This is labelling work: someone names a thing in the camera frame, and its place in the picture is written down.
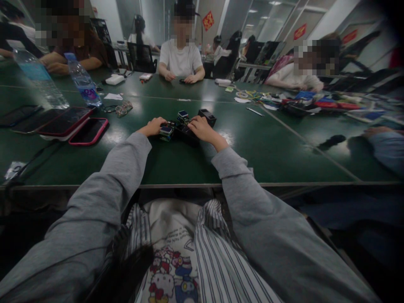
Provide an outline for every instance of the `white t-shirt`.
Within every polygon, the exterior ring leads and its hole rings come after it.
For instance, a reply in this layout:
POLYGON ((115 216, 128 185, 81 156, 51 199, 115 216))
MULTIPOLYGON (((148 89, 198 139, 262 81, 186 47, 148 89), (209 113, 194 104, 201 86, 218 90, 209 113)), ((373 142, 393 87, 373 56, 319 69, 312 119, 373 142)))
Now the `white t-shirt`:
MULTIPOLYGON (((154 41, 147 34, 142 33, 142 41, 143 45, 149 45, 151 50, 153 50, 153 48, 156 46, 154 41)), ((130 34, 128 42, 136 43, 136 34, 130 34)))
POLYGON ((143 279, 143 303, 201 302, 194 234, 201 206, 177 199, 144 205, 154 260, 143 279))
MULTIPOLYGON (((219 45, 219 46, 216 48, 216 50, 215 50, 214 53, 210 53, 209 55, 206 55, 205 62, 207 62, 207 63, 213 63, 214 60, 216 59, 216 57, 218 56, 218 54, 220 54, 220 52, 222 51, 222 49, 223 49, 223 48, 219 45)), ((211 52, 213 52, 213 45, 211 45, 211 46, 208 48, 208 50, 211 51, 211 52)))
POLYGON ((25 35, 27 38, 35 44, 35 46, 43 53, 43 54, 48 54, 49 49, 46 46, 38 45, 35 43, 35 28, 33 27, 28 27, 24 24, 21 23, 15 23, 15 22, 9 22, 9 24, 16 25, 24 30, 25 35))
POLYGON ((202 58, 195 44, 178 50, 174 39, 164 42, 161 46, 160 62, 177 77, 187 77, 202 66, 202 58))
POLYGON ((313 88, 322 83, 320 79, 314 75, 295 75, 294 63, 289 63, 282 67, 279 71, 268 78, 268 80, 270 79, 280 80, 292 85, 304 84, 309 88, 313 88))

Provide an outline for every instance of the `gray sweatshirt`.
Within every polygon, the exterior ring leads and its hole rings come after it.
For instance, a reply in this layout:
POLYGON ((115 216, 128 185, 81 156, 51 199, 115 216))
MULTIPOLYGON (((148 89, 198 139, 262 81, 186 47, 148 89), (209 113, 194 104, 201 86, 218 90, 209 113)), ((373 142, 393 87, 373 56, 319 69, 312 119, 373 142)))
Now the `gray sweatshirt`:
MULTIPOLYGON (((91 286, 121 213, 140 185, 151 148, 144 135, 135 133, 111 150, 45 239, 0 282, 0 302, 76 301, 91 286)), ((212 163, 238 241, 284 302, 379 302, 299 212, 260 187, 245 159, 226 148, 212 163)))

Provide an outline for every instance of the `red banner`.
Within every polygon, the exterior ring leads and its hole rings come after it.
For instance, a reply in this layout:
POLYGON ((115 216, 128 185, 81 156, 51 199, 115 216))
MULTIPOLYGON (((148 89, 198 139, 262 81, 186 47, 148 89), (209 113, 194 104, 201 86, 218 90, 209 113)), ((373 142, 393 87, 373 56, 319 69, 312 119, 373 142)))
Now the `red banner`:
POLYGON ((350 32, 349 34, 347 34, 343 39, 342 39, 342 43, 343 44, 347 44, 349 41, 352 41, 353 39, 356 38, 356 35, 358 34, 358 30, 354 30, 353 32, 350 32))
POLYGON ((303 24, 303 26, 301 26, 297 30, 295 30, 295 35, 293 36, 293 40, 297 40, 301 36, 303 36, 306 33, 306 27, 307 27, 307 23, 303 24))
POLYGON ((212 11, 210 11, 206 17, 202 20, 203 26, 205 27, 205 31, 207 31, 209 28, 212 27, 212 25, 215 23, 215 20, 213 19, 212 11))

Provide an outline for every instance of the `eyeglasses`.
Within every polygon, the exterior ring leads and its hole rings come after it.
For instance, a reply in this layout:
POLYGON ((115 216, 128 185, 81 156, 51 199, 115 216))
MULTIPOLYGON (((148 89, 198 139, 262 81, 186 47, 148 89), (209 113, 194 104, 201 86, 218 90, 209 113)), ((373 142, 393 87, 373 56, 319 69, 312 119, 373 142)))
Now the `eyeglasses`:
POLYGON ((125 116, 133 108, 132 103, 129 101, 123 101, 122 106, 117 106, 115 108, 118 117, 125 116))

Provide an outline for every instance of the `black phone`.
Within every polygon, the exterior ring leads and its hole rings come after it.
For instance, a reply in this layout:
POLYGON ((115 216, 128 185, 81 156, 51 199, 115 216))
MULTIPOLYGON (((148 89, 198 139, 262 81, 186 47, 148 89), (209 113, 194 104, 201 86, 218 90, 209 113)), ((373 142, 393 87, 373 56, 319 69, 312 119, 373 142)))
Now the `black phone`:
POLYGON ((13 127, 42 109, 43 107, 40 105, 23 105, 1 116, 0 127, 13 127))
POLYGON ((45 136, 68 136, 92 113, 92 109, 71 107, 48 124, 45 124, 37 133, 45 136))
POLYGON ((41 126, 62 114, 65 109, 50 109, 44 113, 30 117, 14 126, 11 130, 16 133, 33 134, 41 126))

